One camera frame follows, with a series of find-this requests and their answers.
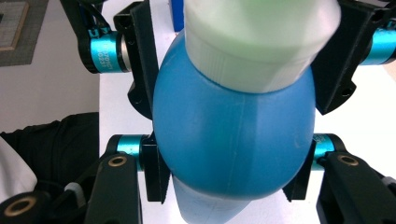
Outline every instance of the blue rubber bulb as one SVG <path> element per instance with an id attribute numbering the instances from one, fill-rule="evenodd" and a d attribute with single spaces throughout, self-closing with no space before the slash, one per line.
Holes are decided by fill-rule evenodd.
<path id="1" fill-rule="evenodd" d="M 278 91 L 233 91 L 193 66 L 183 32 L 155 87 L 153 122 L 163 159 L 184 185 L 222 199 L 259 199 L 289 183 L 309 150 L 314 120 L 309 67 Z"/>

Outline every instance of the metal screw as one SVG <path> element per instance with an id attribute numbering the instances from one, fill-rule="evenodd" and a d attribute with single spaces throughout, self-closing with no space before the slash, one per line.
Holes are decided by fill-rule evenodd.
<path id="1" fill-rule="evenodd" d="M 339 155 L 338 160 L 346 165 L 351 165 L 351 166 L 357 166 L 359 165 L 359 162 L 355 160 L 352 157 L 345 156 L 345 155 Z"/>
<path id="2" fill-rule="evenodd" d="M 32 196 L 21 198 L 10 204 L 4 211 L 4 215 L 6 217 L 16 217 L 29 211 L 35 205 L 35 202 L 36 198 Z"/>
<path id="3" fill-rule="evenodd" d="M 108 162 L 108 165 L 112 166 L 112 167 L 118 167 L 118 166 L 122 166 L 123 164 L 125 164 L 125 162 L 126 162 L 126 157 L 118 156 L 118 157 L 111 159 Z"/>

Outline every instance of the white wall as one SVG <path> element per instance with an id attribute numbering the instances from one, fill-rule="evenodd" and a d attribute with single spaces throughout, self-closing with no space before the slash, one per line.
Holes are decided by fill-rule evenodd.
<path id="1" fill-rule="evenodd" d="M 32 64 L 0 67 L 0 132 L 98 110 L 99 76 L 83 66 L 60 1 L 49 1 Z"/>

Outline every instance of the white plastic cap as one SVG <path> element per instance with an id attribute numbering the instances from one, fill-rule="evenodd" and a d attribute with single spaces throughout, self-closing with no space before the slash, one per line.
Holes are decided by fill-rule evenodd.
<path id="1" fill-rule="evenodd" d="M 340 22 L 336 0 L 185 0 L 186 49 L 221 86 L 268 92 L 294 83 Z"/>

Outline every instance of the white table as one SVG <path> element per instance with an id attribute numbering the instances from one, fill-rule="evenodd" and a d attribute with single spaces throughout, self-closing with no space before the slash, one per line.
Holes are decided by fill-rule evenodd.
<path id="1" fill-rule="evenodd" d="M 166 0 L 151 0 L 159 63 L 176 36 L 172 29 Z M 129 4 L 105 3 L 108 21 Z M 315 133 L 336 133 L 346 148 L 366 160 L 383 175 L 396 177 L 396 83 L 382 66 L 360 67 L 353 77 L 356 92 L 329 115 L 317 113 Z M 149 134 L 151 121 L 134 111 L 127 99 L 133 82 L 131 74 L 100 76 L 100 146 L 103 152 L 113 134 Z M 318 223 L 316 202 L 323 173 L 312 172 L 307 199 L 288 203 L 283 192 L 252 202 L 229 223 Z M 148 203 L 143 174 L 139 184 L 145 223 L 185 223 L 177 208 L 172 181 L 166 201 Z"/>

